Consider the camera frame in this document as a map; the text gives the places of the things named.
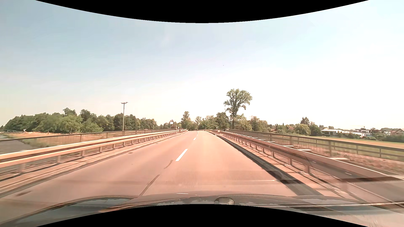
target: railing post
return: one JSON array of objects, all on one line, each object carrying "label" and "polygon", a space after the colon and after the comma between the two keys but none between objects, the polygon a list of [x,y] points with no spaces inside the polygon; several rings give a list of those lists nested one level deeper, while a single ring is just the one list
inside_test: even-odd
[{"label": "railing post", "polygon": [[23,172],[24,172],[24,169],[25,169],[25,163],[21,163],[21,164],[18,166],[18,172],[19,172],[19,173],[23,173]]},{"label": "railing post", "polygon": [[306,173],[310,173],[310,166],[304,165],[304,171],[305,171]]},{"label": "railing post", "polygon": [[328,142],[328,149],[330,151],[330,156],[332,156],[331,141]]}]

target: bridge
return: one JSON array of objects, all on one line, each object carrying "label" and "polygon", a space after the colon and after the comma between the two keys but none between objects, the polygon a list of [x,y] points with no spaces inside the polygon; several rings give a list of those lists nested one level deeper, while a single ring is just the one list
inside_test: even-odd
[{"label": "bridge", "polygon": [[184,129],[4,139],[0,147],[8,148],[0,154],[0,222],[97,195],[232,191],[368,203],[404,199],[400,173],[360,163],[399,165],[404,149],[396,147]]}]

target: fence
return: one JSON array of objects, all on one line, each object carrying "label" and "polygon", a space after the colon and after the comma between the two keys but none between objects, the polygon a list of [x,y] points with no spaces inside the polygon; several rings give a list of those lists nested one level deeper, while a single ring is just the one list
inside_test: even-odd
[{"label": "fence", "polygon": [[128,130],[113,132],[94,132],[94,133],[78,133],[67,135],[51,135],[40,137],[25,137],[14,139],[0,140],[0,153],[11,153],[21,150],[37,149],[44,147],[53,147],[58,145],[66,145],[71,143],[80,143],[85,141],[94,141],[99,139],[109,139],[114,137],[138,135],[153,132],[166,132],[172,129],[144,129],[144,130]]},{"label": "fence", "polygon": [[327,154],[329,156],[335,156],[337,153],[341,152],[404,162],[404,149],[396,147],[378,146],[316,137],[275,134],[269,132],[254,132],[236,129],[229,129],[227,131],[256,137],[258,139],[265,139],[267,141],[273,141],[283,145],[308,148],[316,153]]}]

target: sky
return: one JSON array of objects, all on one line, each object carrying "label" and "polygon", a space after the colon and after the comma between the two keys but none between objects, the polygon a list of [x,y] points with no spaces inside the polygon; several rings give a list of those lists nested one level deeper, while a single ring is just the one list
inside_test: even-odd
[{"label": "sky", "polygon": [[0,125],[20,115],[122,113],[158,124],[225,110],[269,124],[404,128],[404,1],[236,23],[128,19],[0,1]]}]

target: lane marking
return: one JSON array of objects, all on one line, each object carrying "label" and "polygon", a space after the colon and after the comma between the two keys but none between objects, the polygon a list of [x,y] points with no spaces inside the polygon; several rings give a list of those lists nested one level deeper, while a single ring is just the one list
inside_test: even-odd
[{"label": "lane marking", "polygon": [[188,150],[188,149],[185,149],[185,150],[182,152],[182,154],[181,154],[180,156],[178,156],[177,160],[175,160],[175,161],[176,161],[176,162],[179,161],[179,160],[182,158],[182,156],[185,154],[185,152],[187,152],[187,150]]}]

